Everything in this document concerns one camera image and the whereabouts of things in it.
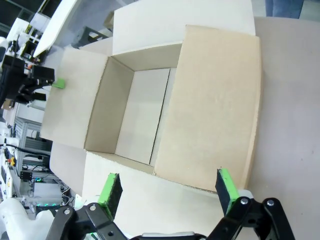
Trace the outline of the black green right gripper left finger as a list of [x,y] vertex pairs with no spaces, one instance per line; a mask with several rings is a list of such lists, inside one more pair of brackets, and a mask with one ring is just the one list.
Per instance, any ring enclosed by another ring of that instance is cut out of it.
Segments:
[[124,240],[125,235],[114,223],[123,189],[118,173],[110,173],[97,202],[75,210],[61,207],[55,214],[47,240],[83,240],[97,233],[102,240]]

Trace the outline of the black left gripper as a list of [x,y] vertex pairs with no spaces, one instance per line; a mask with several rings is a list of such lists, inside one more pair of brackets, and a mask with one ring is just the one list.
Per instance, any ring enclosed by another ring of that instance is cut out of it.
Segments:
[[46,101],[45,93],[36,92],[44,87],[64,89],[66,81],[55,77],[53,68],[44,66],[28,66],[19,58],[5,55],[0,77],[0,104],[6,99],[16,103],[28,104],[35,100]]

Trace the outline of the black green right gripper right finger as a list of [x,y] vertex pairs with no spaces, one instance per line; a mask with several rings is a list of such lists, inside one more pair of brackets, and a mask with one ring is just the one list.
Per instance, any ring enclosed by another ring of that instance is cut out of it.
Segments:
[[260,240],[294,240],[292,228],[277,198],[258,202],[241,196],[226,168],[217,170],[216,193],[224,217],[207,237],[208,240],[235,240],[242,228],[254,230]]

